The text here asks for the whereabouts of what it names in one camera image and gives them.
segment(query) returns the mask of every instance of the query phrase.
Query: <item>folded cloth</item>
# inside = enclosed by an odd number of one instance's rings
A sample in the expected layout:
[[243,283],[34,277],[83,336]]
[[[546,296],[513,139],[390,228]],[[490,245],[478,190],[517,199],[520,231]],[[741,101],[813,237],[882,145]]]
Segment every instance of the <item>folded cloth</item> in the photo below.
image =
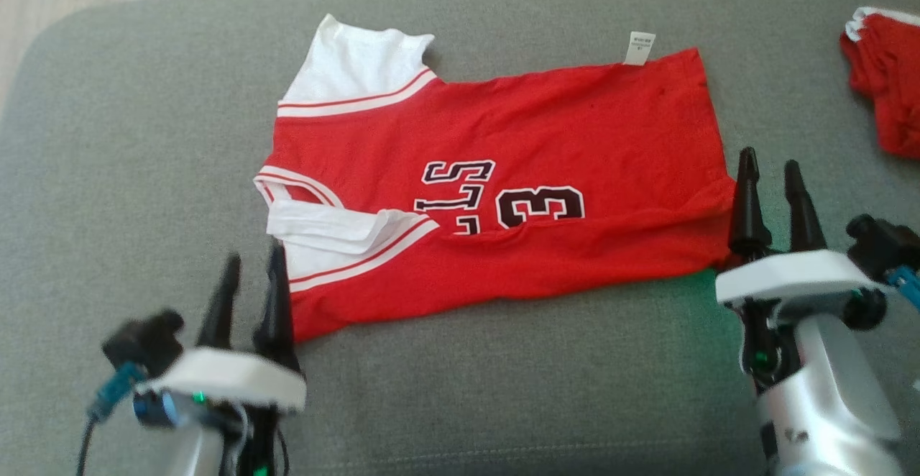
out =
[[920,159],[920,17],[860,7],[840,44],[853,67],[850,85],[875,104],[878,144]]

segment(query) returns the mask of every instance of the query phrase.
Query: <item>clothing tag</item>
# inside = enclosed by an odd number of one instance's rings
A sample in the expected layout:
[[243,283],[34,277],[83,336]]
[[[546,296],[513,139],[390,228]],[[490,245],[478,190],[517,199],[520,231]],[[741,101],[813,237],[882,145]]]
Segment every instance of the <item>clothing tag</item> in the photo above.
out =
[[651,44],[655,42],[655,35],[648,32],[630,32],[630,47],[627,49],[627,60],[624,64],[642,66],[648,59]]

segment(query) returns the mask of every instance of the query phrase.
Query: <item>red jersey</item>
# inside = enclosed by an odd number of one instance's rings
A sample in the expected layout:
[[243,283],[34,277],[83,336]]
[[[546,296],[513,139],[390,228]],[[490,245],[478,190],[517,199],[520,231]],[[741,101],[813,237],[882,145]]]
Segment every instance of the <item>red jersey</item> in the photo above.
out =
[[497,297],[683,275],[726,254],[696,50],[448,83],[431,36],[326,17],[255,178],[298,341]]

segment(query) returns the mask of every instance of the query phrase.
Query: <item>couch cushion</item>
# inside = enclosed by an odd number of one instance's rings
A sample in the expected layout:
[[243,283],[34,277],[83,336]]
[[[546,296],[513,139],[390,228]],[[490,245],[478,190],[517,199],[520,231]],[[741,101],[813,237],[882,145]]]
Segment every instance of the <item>couch cushion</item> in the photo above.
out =
[[[917,0],[157,0],[73,15],[37,38],[0,123],[0,428],[10,474],[72,470],[83,407],[124,319],[174,306],[193,341],[224,254],[244,279],[234,343],[265,287],[266,211],[251,178],[275,102],[326,13],[431,32],[448,81],[699,47],[725,152],[757,148],[776,243],[782,162],[801,163],[831,247],[872,211],[920,227],[920,164],[884,155],[847,86],[853,9]],[[896,300],[860,334],[920,444],[920,316]],[[748,474],[759,467],[739,325],[712,274],[546,302],[353,326],[299,349],[309,407],[283,424],[295,474]],[[168,434],[128,407],[94,437],[88,474],[162,473]],[[906,473],[920,452],[902,449]]]

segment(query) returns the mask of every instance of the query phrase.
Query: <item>seam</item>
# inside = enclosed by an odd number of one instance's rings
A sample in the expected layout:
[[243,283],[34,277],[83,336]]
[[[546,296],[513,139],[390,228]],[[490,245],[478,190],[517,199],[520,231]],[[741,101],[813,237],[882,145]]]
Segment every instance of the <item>seam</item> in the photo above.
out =
[[[723,436],[709,438],[710,441],[730,440],[732,437]],[[530,457],[571,456],[585,450],[610,451],[634,449],[634,447],[663,446],[664,444],[690,444],[699,443],[699,438],[676,438],[670,440],[633,440],[620,442],[600,442],[593,444],[549,444],[549,446],[531,447],[506,447],[506,449],[478,449],[454,453],[433,453],[411,457],[388,457],[388,459],[369,459],[365,462],[342,462],[313,466],[313,470],[360,470],[374,469],[382,465],[454,465],[463,463],[485,462],[487,459],[530,459]]]
[[316,102],[316,103],[311,103],[311,104],[302,104],[302,103],[296,103],[296,102],[279,102],[278,106],[279,108],[308,108],[308,109],[309,108],[326,108],[326,106],[341,106],[345,104],[353,104],[356,102],[365,102],[368,100],[385,99],[385,97],[388,97],[388,96],[400,95],[400,93],[412,87],[412,85],[414,85],[414,83],[416,83],[418,79],[421,79],[421,76],[423,76],[425,73],[428,73],[430,71],[431,71],[431,68],[425,68],[424,70],[419,72],[417,76],[414,77],[414,79],[406,83],[405,86],[393,92],[390,92],[390,93],[381,93],[380,95],[362,96],[362,97],[359,97],[358,99],[335,100],[332,102]]

